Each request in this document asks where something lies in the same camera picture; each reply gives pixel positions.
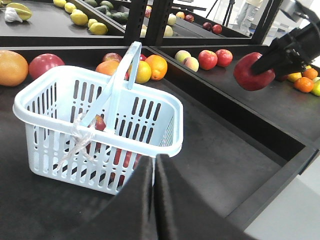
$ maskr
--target green fruit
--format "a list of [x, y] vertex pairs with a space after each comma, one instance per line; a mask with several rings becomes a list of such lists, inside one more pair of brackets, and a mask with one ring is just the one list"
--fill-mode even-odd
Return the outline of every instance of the green fruit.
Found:
[[94, 35], [105, 35], [108, 32], [108, 28], [101, 22], [95, 22], [90, 26], [89, 31]]
[[105, 12], [105, 15], [111, 19], [113, 19], [113, 14], [109, 11]]
[[122, 12], [116, 12], [112, 14], [112, 18], [119, 24], [125, 24], [128, 20]]
[[84, 0], [86, 4], [89, 4], [91, 7], [98, 7], [98, 3], [95, 0]]
[[311, 93], [320, 96], [320, 81], [316, 81], [313, 85], [313, 89], [311, 90]]
[[100, 2], [100, 6], [102, 6], [102, 5], [108, 6], [110, 8], [110, 10], [114, 9], [114, 5], [109, 1], [103, 0], [102, 2]]
[[96, 9], [99, 12], [102, 12], [104, 14], [106, 14], [107, 11], [110, 11], [110, 8], [107, 5], [97, 6], [94, 9]]

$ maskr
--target tangerine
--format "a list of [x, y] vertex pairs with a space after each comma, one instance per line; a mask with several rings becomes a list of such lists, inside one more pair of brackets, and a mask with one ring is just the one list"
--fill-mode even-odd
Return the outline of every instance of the tangerine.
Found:
[[0, 85], [15, 87], [28, 75], [28, 62], [15, 51], [0, 50]]
[[95, 69], [96, 72], [112, 76], [119, 66], [119, 62], [116, 60], [107, 60], [101, 62]]
[[168, 63], [162, 56], [153, 54], [148, 56], [144, 61], [151, 68], [152, 80], [158, 81], [164, 78], [168, 70]]
[[303, 93], [310, 93], [314, 88], [314, 84], [310, 78], [303, 76], [294, 82], [293, 87]]
[[302, 77], [306, 77], [308, 79], [314, 79], [318, 77], [318, 71], [315, 70], [314, 68], [308, 68], [302, 73]]

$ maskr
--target yellow fruit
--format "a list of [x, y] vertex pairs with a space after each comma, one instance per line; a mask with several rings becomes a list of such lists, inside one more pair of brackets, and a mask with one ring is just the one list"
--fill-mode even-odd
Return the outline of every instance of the yellow fruit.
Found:
[[168, 63], [162, 56], [152, 54], [144, 61], [149, 64], [151, 68], [152, 80], [158, 81], [164, 78], [168, 70]]
[[316, 81], [314, 83], [311, 93], [316, 96], [320, 96], [320, 81]]
[[73, 10], [77, 9], [76, 5], [74, 5], [73, 3], [71, 2], [67, 2], [65, 5], [64, 5], [64, 10], [68, 13], [68, 14], [71, 14], [73, 12]]
[[301, 72], [295, 72], [295, 73], [291, 73], [288, 75], [287, 79], [290, 81], [290, 82], [295, 82], [297, 81], [298, 79], [302, 78], [302, 74]]
[[[132, 66], [129, 67], [128, 74], [130, 76]], [[151, 67], [145, 61], [139, 61], [138, 69], [136, 71], [135, 82], [144, 84], [151, 78]]]
[[94, 35], [105, 35], [108, 32], [108, 28], [102, 22], [94, 22], [90, 26], [89, 31]]
[[59, 8], [64, 8], [66, 3], [67, 3], [66, 0], [53, 0], [53, 4]]
[[88, 16], [83, 12], [71, 13], [70, 17], [72, 22], [79, 26], [85, 26], [89, 22]]
[[98, 21], [96, 19], [90, 18], [89, 21], [88, 21], [88, 28], [90, 28], [92, 24], [97, 23], [97, 22]]
[[14, 87], [21, 84], [28, 75], [28, 62], [20, 54], [0, 50], [0, 85]]

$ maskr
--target orange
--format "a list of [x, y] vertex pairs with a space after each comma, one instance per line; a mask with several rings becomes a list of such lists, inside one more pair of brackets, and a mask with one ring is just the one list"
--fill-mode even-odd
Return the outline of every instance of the orange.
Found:
[[299, 78], [301, 78], [302, 75], [301, 75], [301, 72], [294, 72], [294, 73], [291, 73], [291, 74], [288, 74], [288, 77], [287, 79], [290, 81], [290, 82], [295, 82], [297, 81]]
[[98, 73], [106, 74], [112, 76], [119, 66], [119, 62], [116, 60], [107, 60], [100, 63], [95, 71]]
[[164, 78], [168, 70], [168, 63], [162, 56], [153, 54], [148, 56], [144, 61], [151, 68], [152, 80], [158, 81]]
[[[128, 73], [129, 76], [131, 74], [131, 68], [132, 66], [130, 65]], [[145, 61], [139, 61], [138, 69], [136, 71], [136, 76], [135, 76], [135, 82], [138, 84], [144, 84], [148, 82], [151, 78], [151, 67], [149, 66], [148, 63]]]
[[14, 87], [28, 75], [28, 62], [19, 53], [0, 50], [0, 85]]
[[315, 83], [310, 78], [303, 76], [295, 81], [293, 86], [303, 93], [310, 93], [314, 88], [314, 84]]
[[306, 77], [308, 79], [314, 79], [318, 77], [318, 71], [314, 68], [308, 68], [302, 73], [302, 77]]

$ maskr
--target person's leg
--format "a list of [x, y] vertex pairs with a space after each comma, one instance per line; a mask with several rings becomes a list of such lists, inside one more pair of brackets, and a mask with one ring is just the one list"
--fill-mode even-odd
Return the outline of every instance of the person's leg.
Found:
[[251, 23], [255, 19], [255, 15], [258, 10], [259, 10], [258, 7], [248, 4], [246, 15], [240, 24], [240, 32], [242, 34], [250, 36], [249, 27], [251, 26]]

